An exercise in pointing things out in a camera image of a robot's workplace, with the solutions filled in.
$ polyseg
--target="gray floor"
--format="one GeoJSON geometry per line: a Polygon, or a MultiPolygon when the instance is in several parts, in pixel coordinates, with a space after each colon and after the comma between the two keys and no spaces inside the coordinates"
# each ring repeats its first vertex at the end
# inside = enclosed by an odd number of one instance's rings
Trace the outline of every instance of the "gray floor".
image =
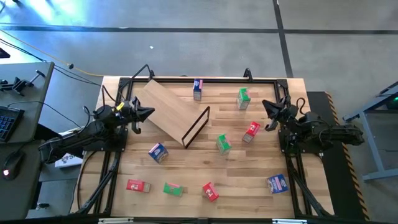
{"type": "MultiPolygon", "coordinates": [[[[0,23],[87,27],[277,28],[272,0],[21,2],[18,6],[6,1],[0,13],[0,23]]],[[[285,29],[398,29],[398,1],[279,0],[279,5],[285,29]]],[[[249,67],[256,77],[286,77],[278,34],[10,33],[93,73],[132,75],[148,63],[156,75],[240,77],[249,67]]],[[[50,60],[4,34],[0,36],[50,60]]],[[[397,80],[398,35],[287,34],[286,41],[294,77],[305,79],[307,91],[329,92],[340,117],[359,108],[397,80]]],[[[12,57],[2,59],[0,63],[35,61],[8,47],[4,49],[12,57]]],[[[87,78],[101,83],[101,78],[87,78]]],[[[55,72],[45,102],[77,123],[84,124],[86,115],[81,107],[94,108],[98,92],[98,87],[76,82],[55,72]]],[[[73,124],[48,109],[43,110],[40,122],[55,131],[73,127],[73,124]]],[[[358,178],[376,170],[367,145],[349,149],[358,178]]],[[[398,153],[389,153],[388,158],[396,161],[398,153]]],[[[73,178],[76,172],[65,173],[47,169],[45,178],[73,178]]],[[[73,181],[45,182],[40,199],[57,205],[51,211],[33,211],[29,216],[67,213],[70,206],[67,199],[72,197],[73,181]],[[52,194],[54,189],[60,195],[52,194]]],[[[361,181],[372,220],[398,222],[397,184],[398,177],[367,183],[361,181]]]]}

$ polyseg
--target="green box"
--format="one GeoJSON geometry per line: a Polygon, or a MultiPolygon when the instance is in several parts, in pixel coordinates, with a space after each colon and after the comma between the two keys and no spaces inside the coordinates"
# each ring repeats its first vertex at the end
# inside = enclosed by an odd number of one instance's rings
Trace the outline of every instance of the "green box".
{"type": "Polygon", "coordinates": [[[249,95],[249,90],[247,88],[240,89],[238,93],[238,99],[236,100],[238,102],[239,110],[246,110],[246,108],[249,106],[250,100],[251,98],[249,95]]]}
{"type": "Polygon", "coordinates": [[[163,192],[174,195],[174,196],[179,196],[181,197],[183,191],[183,187],[177,184],[170,184],[170,183],[165,183],[163,192]]]}
{"type": "Polygon", "coordinates": [[[220,150],[221,155],[226,154],[231,150],[232,144],[227,138],[226,134],[222,134],[217,138],[217,146],[220,150]]]}

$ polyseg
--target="small box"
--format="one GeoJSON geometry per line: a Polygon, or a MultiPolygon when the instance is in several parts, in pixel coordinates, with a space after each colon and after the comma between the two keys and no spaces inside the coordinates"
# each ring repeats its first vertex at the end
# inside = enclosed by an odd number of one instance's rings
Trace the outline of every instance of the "small box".
{"type": "Polygon", "coordinates": [[[226,154],[232,148],[232,144],[229,141],[229,139],[227,138],[226,134],[222,134],[222,135],[218,136],[217,146],[218,146],[218,149],[220,150],[221,155],[226,154]]]}
{"type": "Polygon", "coordinates": [[[275,175],[267,179],[268,187],[272,194],[285,192],[288,190],[283,174],[275,175]]]}
{"type": "Polygon", "coordinates": [[[246,110],[246,108],[249,106],[250,100],[251,98],[249,90],[247,88],[240,89],[238,93],[238,99],[236,100],[238,102],[239,110],[246,110]]]}
{"type": "Polygon", "coordinates": [[[203,80],[196,78],[193,82],[193,99],[201,100],[201,88],[203,86],[203,80]]]}
{"type": "Polygon", "coordinates": [[[165,183],[163,192],[174,195],[174,196],[179,196],[181,197],[183,191],[183,187],[177,184],[170,184],[170,183],[165,183]]]}
{"type": "Polygon", "coordinates": [[[126,189],[148,193],[150,190],[150,184],[141,180],[128,180],[126,189]]]}
{"type": "Polygon", "coordinates": [[[260,124],[253,121],[250,124],[249,129],[246,131],[246,134],[244,134],[242,140],[247,143],[251,142],[255,137],[255,135],[257,134],[258,130],[260,129],[260,126],[261,126],[260,124]]]}
{"type": "Polygon", "coordinates": [[[216,189],[214,188],[213,184],[211,182],[207,183],[206,185],[203,186],[203,190],[205,191],[205,194],[209,198],[209,200],[212,202],[218,198],[218,193],[216,189]]]}
{"type": "Polygon", "coordinates": [[[157,143],[149,152],[148,154],[154,158],[157,163],[161,163],[164,158],[169,154],[166,148],[161,145],[161,143],[157,143]]]}

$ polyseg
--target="wooden table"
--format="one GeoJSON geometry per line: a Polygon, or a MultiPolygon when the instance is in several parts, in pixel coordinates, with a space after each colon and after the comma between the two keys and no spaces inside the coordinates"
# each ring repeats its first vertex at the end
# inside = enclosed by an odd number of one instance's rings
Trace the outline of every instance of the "wooden table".
{"type": "MultiPolygon", "coordinates": [[[[119,78],[104,77],[103,85],[113,96],[116,96],[119,78]]],[[[303,111],[308,111],[304,80],[301,78],[287,80],[292,102],[295,103],[297,98],[304,97],[307,104],[303,111]]],[[[201,111],[211,106],[210,120],[188,149],[184,149],[181,144],[148,120],[141,125],[140,135],[130,131],[119,166],[111,215],[113,217],[293,218],[290,192],[272,195],[266,182],[266,178],[277,174],[284,174],[287,178],[285,158],[280,153],[277,131],[264,130],[270,120],[267,119],[261,100],[275,101],[273,86],[205,82],[202,100],[198,102],[193,100],[192,83],[161,84],[201,111]],[[252,100],[246,111],[238,111],[236,97],[238,90],[244,87],[249,88],[252,100]],[[251,121],[260,123],[262,128],[254,140],[247,144],[241,139],[251,121]],[[221,156],[217,149],[216,138],[220,134],[227,134],[232,142],[233,148],[228,155],[221,156]],[[148,151],[157,142],[161,142],[170,153],[161,165],[148,155],[148,151]],[[139,179],[152,184],[150,193],[126,190],[128,179],[139,179]],[[184,186],[182,197],[163,193],[165,182],[184,186]],[[202,186],[208,182],[214,183],[220,194],[215,202],[210,202],[203,194],[202,186]]],[[[144,85],[145,83],[134,83],[133,94],[140,91],[144,85]]],[[[100,95],[97,106],[101,106],[101,101],[100,95]]],[[[114,105],[108,98],[106,103],[114,105]]],[[[103,157],[103,152],[96,153],[85,167],[80,189],[82,203],[98,185],[103,157]]],[[[308,188],[324,208],[333,213],[321,160],[313,154],[304,154],[303,164],[308,188]]],[[[304,211],[299,190],[298,194],[300,207],[304,211]]],[[[106,189],[102,206],[107,195],[106,189]]],[[[74,200],[71,212],[76,208],[74,200]]]]}

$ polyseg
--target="wooden board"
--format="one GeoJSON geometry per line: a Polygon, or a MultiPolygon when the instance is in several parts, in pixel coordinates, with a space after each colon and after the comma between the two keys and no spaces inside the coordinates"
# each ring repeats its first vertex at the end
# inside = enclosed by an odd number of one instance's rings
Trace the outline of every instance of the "wooden board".
{"type": "MultiPolygon", "coordinates": [[[[182,145],[191,140],[192,134],[182,142],[184,135],[200,117],[201,112],[198,109],[181,100],[155,80],[151,80],[140,91],[136,91],[135,88],[134,91],[141,106],[155,108],[155,111],[148,117],[152,123],[182,145]]],[[[203,123],[204,121],[196,125],[200,127],[203,123]]]]}
{"type": "MultiPolygon", "coordinates": [[[[118,82],[119,77],[104,77],[103,80],[114,96],[118,82]]],[[[308,102],[303,79],[288,79],[288,84],[292,103],[299,97],[304,97],[308,102]]],[[[112,216],[293,218],[290,192],[272,195],[266,184],[266,178],[271,175],[284,174],[287,178],[277,131],[266,132],[262,128],[250,144],[241,140],[251,121],[260,123],[262,127],[269,123],[261,100],[275,101],[273,86],[204,83],[202,101],[197,102],[192,98],[191,83],[162,85],[199,110],[210,105],[210,120],[188,149],[184,149],[150,121],[141,125],[142,134],[136,135],[130,131],[119,168],[112,216]],[[236,95],[242,87],[248,87],[252,97],[246,111],[238,111],[236,106],[236,95]],[[215,139],[224,133],[231,139],[233,148],[228,155],[221,156],[215,139]],[[164,144],[170,153],[162,165],[158,165],[147,154],[157,142],[164,144]],[[151,183],[150,193],[126,190],[128,179],[151,183]],[[163,193],[164,182],[184,186],[182,197],[163,193]],[[220,194],[215,202],[208,201],[202,193],[201,187],[207,182],[213,182],[220,194]]],[[[145,83],[135,83],[133,93],[139,92],[144,86],[145,83]]],[[[106,103],[114,104],[109,99],[106,99],[106,103]]],[[[308,110],[309,105],[306,104],[303,111],[308,110]]],[[[81,180],[82,203],[98,185],[102,161],[103,153],[97,152],[87,163],[81,180]]],[[[333,213],[321,160],[314,155],[304,154],[303,164],[309,189],[324,208],[333,213]]],[[[299,200],[303,210],[301,196],[299,200]]],[[[76,200],[71,212],[75,210],[76,200]]]]}

